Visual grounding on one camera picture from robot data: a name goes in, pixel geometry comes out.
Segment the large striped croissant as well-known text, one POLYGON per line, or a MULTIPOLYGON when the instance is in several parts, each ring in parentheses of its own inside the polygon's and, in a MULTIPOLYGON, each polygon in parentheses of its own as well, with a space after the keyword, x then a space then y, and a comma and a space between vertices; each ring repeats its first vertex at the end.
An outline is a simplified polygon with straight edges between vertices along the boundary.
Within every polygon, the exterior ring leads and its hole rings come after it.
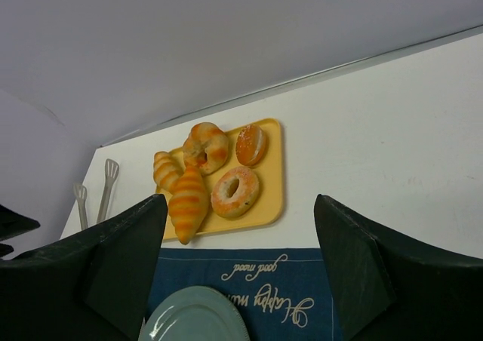
POLYGON ((203 223, 209 210, 209 194, 200 170, 188 165, 168 202, 168 214, 175 235, 187 245, 203 223))

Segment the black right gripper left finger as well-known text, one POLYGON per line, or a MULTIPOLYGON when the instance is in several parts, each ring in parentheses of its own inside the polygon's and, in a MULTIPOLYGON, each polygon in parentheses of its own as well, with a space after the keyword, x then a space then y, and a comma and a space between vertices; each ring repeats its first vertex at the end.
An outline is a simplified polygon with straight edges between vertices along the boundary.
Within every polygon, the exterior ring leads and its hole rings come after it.
POLYGON ((136 340, 167 219, 154 194, 67 238, 1 261, 3 340, 136 340))

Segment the metal serving tongs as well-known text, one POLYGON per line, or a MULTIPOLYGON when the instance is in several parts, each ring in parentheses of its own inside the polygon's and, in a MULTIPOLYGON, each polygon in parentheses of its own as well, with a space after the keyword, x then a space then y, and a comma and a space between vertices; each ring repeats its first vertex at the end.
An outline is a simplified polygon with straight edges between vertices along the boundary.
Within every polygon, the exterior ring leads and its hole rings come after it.
MULTIPOLYGON (((108 158, 105 161, 104 170, 105 170, 105 183, 103 188, 103 194, 100 201, 100 207, 97 215, 96 224, 106 220, 106 214, 109 207, 112 188, 119 174, 119 164, 117 161, 114 161, 111 158, 108 158)), ((86 209, 86 200, 88 197, 88 191, 87 191, 87 188, 81 183, 74 183, 73 193, 78 205, 78 213, 79 213, 81 230, 84 231, 89 227, 87 209, 86 209)))

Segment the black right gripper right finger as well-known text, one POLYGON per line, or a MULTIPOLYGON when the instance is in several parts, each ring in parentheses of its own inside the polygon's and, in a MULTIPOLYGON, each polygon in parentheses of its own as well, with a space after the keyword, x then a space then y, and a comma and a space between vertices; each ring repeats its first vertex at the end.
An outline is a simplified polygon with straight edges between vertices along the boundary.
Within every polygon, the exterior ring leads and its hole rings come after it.
POLYGON ((480 340, 482 261, 418 241, 327 195, 315 228, 344 340, 480 340))

